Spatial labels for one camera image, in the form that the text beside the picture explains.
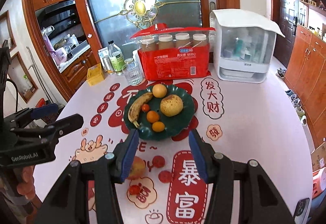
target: dark front door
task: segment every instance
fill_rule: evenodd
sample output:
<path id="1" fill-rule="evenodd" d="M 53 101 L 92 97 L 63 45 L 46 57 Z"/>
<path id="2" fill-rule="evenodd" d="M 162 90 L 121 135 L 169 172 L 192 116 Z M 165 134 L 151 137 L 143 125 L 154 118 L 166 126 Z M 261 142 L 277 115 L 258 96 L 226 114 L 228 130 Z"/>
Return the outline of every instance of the dark front door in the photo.
<path id="1" fill-rule="evenodd" d="M 277 36 L 274 56 L 287 67 L 290 61 L 298 20 L 298 0 L 280 0 L 278 25 L 285 35 Z"/>

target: finger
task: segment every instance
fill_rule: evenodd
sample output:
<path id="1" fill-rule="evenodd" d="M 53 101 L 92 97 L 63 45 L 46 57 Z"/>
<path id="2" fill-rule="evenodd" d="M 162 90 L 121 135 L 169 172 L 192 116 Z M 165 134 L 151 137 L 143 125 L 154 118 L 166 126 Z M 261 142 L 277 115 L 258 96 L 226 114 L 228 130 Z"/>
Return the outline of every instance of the finger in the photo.
<path id="1" fill-rule="evenodd" d="M 33 167 L 32 166 L 24 167 L 22 170 L 22 179 L 24 180 L 24 182 L 26 183 L 29 182 L 32 177 L 33 177 Z"/>
<path id="2" fill-rule="evenodd" d="M 25 198 L 27 200 L 32 200 L 35 197 L 35 187 L 27 194 L 25 195 Z"/>
<path id="3" fill-rule="evenodd" d="M 19 183 L 17 185 L 17 192 L 21 195 L 26 195 L 33 190 L 34 187 L 34 177 L 28 183 Z"/>

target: yellow box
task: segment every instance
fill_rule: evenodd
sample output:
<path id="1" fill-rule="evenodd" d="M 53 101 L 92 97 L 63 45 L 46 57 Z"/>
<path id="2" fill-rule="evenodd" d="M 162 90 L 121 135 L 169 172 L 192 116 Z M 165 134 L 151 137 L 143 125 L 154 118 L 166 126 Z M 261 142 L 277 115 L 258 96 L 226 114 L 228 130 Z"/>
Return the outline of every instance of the yellow box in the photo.
<path id="1" fill-rule="evenodd" d="M 93 86 L 105 79 L 101 63 L 94 65 L 87 70 L 87 82 L 89 86 Z"/>

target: round table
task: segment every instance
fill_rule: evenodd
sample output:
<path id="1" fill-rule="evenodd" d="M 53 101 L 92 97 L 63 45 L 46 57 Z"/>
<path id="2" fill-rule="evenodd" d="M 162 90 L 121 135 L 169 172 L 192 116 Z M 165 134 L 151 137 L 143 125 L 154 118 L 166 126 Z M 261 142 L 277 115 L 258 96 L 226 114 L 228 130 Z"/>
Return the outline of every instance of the round table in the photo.
<path id="1" fill-rule="evenodd" d="M 188 133 L 193 128 L 197 128 L 203 141 L 210 143 L 216 152 L 231 160 L 245 163 L 257 160 L 292 215 L 299 200 L 311 200 L 312 165 L 308 143 L 276 76 L 269 73 L 264 83 L 250 84 L 220 80 L 212 64 L 210 72 L 211 76 L 206 78 L 166 81 L 191 94 L 197 110 L 189 127 L 173 139 L 160 142 L 140 139 L 136 155 L 146 162 L 146 173 L 141 179 L 116 185 L 125 224 L 204 222 L 212 185 L 198 179 L 188 143 Z M 83 127 L 60 138 L 55 161 L 35 167 L 36 193 L 42 201 L 72 159 L 81 162 L 98 159 L 126 139 L 124 107 L 131 96 L 152 83 L 145 80 L 139 86 L 128 86 L 124 76 L 113 75 L 93 87 L 84 83 L 79 88 L 59 119 L 78 113 L 84 118 Z M 161 169 L 152 165 L 156 155 L 165 158 L 166 164 Z M 162 170 L 172 171 L 171 183 L 159 180 Z M 139 183 L 146 187 L 142 196 L 128 197 L 129 186 Z M 94 184 L 90 183 L 91 224 L 97 222 L 94 191 Z M 238 215 L 239 183 L 235 182 L 231 223 L 238 223 Z"/>

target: fruit plate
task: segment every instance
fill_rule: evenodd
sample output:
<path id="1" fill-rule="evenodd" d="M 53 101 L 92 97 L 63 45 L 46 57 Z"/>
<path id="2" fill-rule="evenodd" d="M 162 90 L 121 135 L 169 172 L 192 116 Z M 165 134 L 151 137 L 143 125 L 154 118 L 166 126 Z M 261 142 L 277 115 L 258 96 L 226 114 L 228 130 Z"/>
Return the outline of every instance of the fruit plate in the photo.
<path id="1" fill-rule="evenodd" d="M 167 88 L 167 94 L 165 97 L 175 94 L 182 99 L 184 108 L 182 111 L 173 117 L 167 117 L 160 111 L 160 104 L 162 98 L 153 98 L 147 103 L 150 110 L 157 112 L 160 115 L 161 122 L 164 123 L 165 129 L 162 132 L 154 132 L 152 130 L 152 124 L 147 121 L 147 113 L 141 111 L 138 118 L 139 127 L 139 137 L 143 140 L 155 140 L 159 141 L 169 137 L 178 135 L 183 129 L 187 128 L 192 117 L 195 114 L 195 105 L 190 94 L 188 94 L 184 89 L 177 87 L 175 85 L 164 85 Z M 139 91 L 134 97 L 132 97 L 124 108 L 123 120 L 128 129 L 136 128 L 133 123 L 128 119 L 128 111 L 133 102 L 139 98 L 141 95 L 152 92 L 153 86 L 149 86 L 145 90 Z"/>

